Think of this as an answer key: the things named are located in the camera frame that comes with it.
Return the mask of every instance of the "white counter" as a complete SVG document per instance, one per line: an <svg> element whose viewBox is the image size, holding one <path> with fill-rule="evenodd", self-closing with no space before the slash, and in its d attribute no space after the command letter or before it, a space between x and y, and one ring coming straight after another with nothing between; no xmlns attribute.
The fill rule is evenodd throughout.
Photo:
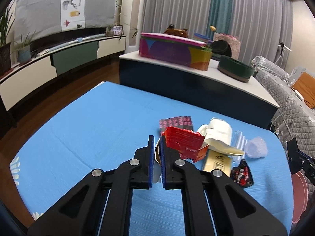
<svg viewBox="0 0 315 236"><path fill-rule="evenodd" d="M146 57L141 57L139 55L139 51L127 53L124 55L119 56L120 59L126 59L126 60L133 60L133 61L139 61L139 62L145 62L145 63L150 63L150 64L155 64L155 65L160 65L164 67L170 67L174 68L177 70L189 72L195 75L200 75L212 80L215 80L217 82L221 82L223 84L229 85L233 88L236 88L238 90L241 90L243 92L246 92L250 95L253 95L265 102L268 102L269 104L279 108L278 103L273 99L273 97L268 93L267 90L252 76L249 80L248 83L240 82L238 80L235 80L231 78L230 76L227 76L223 73L221 73L218 69L218 61L216 60L211 60L210 61L210 66L207 71L201 71L197 70L191 67L186 67L174 63L169 63L157 59L152 59L152 58L146 58Z"/></svg>

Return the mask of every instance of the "white cabinet drawer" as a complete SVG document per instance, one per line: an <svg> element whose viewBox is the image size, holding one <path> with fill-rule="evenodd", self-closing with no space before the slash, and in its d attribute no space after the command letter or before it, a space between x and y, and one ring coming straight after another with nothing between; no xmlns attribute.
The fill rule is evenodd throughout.
<svg viewBox="0 0 315 236"><path fill-rule="evenodd" d="M0 95L7 110L33 90L57 77L56 69L51 65L50 56L40 59L0 84Z"/></svg>
<svg viewBox="0 0 315 236"><path fill-rule="evenodd" d="M99 41L99 48L97 50L97 58L108 56L126 49L126 37L112 38Z"/></svg>

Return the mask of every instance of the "blue tablecloth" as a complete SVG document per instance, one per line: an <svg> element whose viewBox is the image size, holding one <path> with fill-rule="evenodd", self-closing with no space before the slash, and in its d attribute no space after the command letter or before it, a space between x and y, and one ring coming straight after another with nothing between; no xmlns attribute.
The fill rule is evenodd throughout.
<svg viewBox="0 0 315 236"><path fill-rule="evenodd" d="M191 116L195 130L217 117L227 121L233 131L242 131L249 140L260 136L266 141L267 157L247 157L255 184L246 191L289 232L293 214L292 182L284 150L273 133L110 82L92 89L61 110L19 151L11 170L26 207L33 216L45 212L92 169L117 168L133 158L136 149L147 145L150 134L157 141L159 120L176 116ZM201 168L202 161L196 166ZM180 190L164 190L158 183L150 190L134 191L130 236L141 235L185 235Z"/></svg>

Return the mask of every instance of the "blue flower pot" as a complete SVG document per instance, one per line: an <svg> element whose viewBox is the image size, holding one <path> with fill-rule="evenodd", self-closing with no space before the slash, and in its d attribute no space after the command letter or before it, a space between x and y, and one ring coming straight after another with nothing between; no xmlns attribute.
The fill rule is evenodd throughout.
<svg viewBox="0 0 315 236"><path fill-rule="evenodd" d="M31 60L31 49L30 46L26 46L18 51L18 61L20 64L27 63Z"/></svg>

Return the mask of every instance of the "orange cushion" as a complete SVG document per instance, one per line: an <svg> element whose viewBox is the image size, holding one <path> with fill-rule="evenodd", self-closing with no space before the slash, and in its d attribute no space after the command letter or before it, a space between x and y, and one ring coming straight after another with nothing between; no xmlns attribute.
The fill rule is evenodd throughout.
<svg viewBox="0 0 315 236"><path fill-rule="evenodd" d="M309 108L315 107L315 78L304 72L293 85L293 88L304 97L304 102Z"/></svg>

